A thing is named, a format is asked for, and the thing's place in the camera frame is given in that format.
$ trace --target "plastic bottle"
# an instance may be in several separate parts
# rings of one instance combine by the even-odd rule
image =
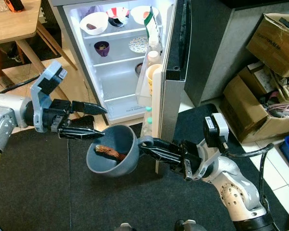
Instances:
[[[151,35],[149,37],[149,46],[151,51],[157,51],[161,55],[163,49],[159,43],[158,36]]]
[[[150,51],[148,53],[148,66],[152,66],[154,64],[160,64],[160,55],[157,51]]]
[[[141,136],[152,136],[152,108],[145,107]]]

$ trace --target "cardboard box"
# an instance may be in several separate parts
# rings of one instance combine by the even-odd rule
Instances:
[[[246,66],[238,75],[244,81],[250,91],[259,98],[276,88],[271,85],[271,76],[268,76],[263,70],[264,64],[257,62]]]
[[[247,49],[282,77],[289,77],[289,29],[279,19],[289,14],[268,13],[259,24]]]
[[[289,118],[269,116],[240,76],[232,79],[223,93],[220,109],[240,142],[289,133]]]

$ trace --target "wooden table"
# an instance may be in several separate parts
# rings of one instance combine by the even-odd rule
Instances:
[[[22,3],[25,7],[22,12],[0,12],[0,44],[16,41],[35,68],[42,73],[45,66],[25,40],[36,34],[41,0],[22,0]],[[61,99],[68,100],[60,87],[55,91]]]

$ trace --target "refrigerator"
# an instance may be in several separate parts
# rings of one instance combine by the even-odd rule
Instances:
[[[152,107],[153,136],[171,141],[177,121],[181,95],[184,91],[191,40],[190,0],[52,0],[59,14],[86,79],[97,99],[108,113],[108,124],[141,118],[145,107]],[[158,9],[155,17],[163,52],[162,71],[154,76],[153,93],[150,95],[145,76],[147,53],[130,50],[131,40],[146,37],[145,26],[130,14],[127,24],[116,27],[108,22],[104,32],[90,35],[80,28],[81,20],[92,12],[107,12],[124,7],[131,10],[138,6]],[[109,53],[102,57],[94,45],[99,41],[109,44]],[[135,67],[143,63],[137,76]]]

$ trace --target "wooden chair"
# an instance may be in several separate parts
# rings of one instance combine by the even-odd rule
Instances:
[[[57,55],[57,52],[65,58],[65,60],[75,69],[77,70],[77,67],[73,64],[73,62],[69,59],[69,57],[65,54],[65,52],[62,50],[60,45],[57,43],[57,41],[52,37],[52,35],[45,29],[45,27],[38,21],[37,24],[37,34],[42,38],[42,40],[47,44],[47,46],[52,50],[54,55]],[[20,47],[17,45],[19,57],[24,64],[24,57],[23,52],[20,49]]]

